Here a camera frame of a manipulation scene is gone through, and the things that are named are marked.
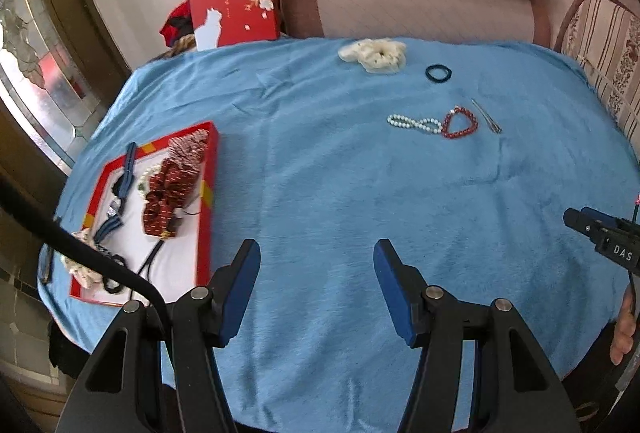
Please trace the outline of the person right hand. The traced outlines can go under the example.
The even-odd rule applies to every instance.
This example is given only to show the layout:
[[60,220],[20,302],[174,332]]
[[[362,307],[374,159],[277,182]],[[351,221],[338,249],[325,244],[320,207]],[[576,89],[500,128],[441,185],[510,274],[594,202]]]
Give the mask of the person right hand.
[[634,308],[634,293],[631,286],[628,286],[620,305],[613,340],[610,347],[610,360],[615,366],[618,366],[625,355],[627,355],[634,347],[634,331],[636,331],[636,319],[632,309]]

